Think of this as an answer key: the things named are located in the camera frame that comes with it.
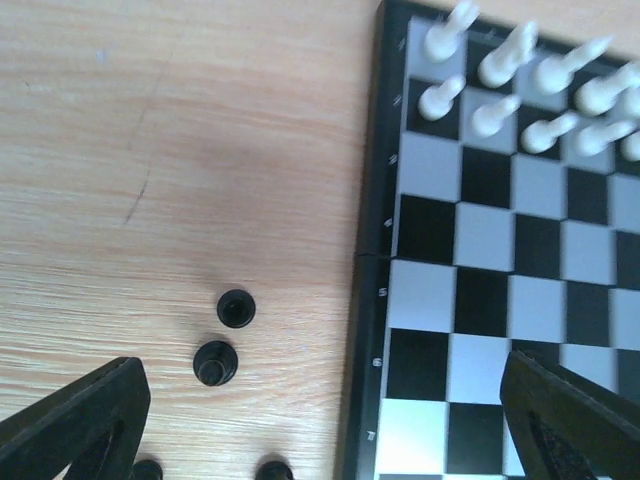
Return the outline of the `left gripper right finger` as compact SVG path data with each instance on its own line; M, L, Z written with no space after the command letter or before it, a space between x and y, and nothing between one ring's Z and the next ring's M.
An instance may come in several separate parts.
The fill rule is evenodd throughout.
M639 477L639 406L543 357L509 353L500 400L529 479Z

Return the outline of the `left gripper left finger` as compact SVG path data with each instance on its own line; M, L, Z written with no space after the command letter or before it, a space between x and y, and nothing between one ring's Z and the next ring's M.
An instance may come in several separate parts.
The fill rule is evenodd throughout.
M109 361L1 421L1 477L133 479L150 400L139 358Z

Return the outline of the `white pawn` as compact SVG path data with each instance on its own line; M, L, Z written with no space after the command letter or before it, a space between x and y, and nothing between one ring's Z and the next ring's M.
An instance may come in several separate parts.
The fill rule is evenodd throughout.
M453 108L456 97L466 86L463 75L454 75L440 85L428 87L418 99L420 115L429 121L436 121L446 116Z
M477 108L471 116L471 127L481 138L488 138L499 132L506 119L521 106L521 98L512 94L491 104Z

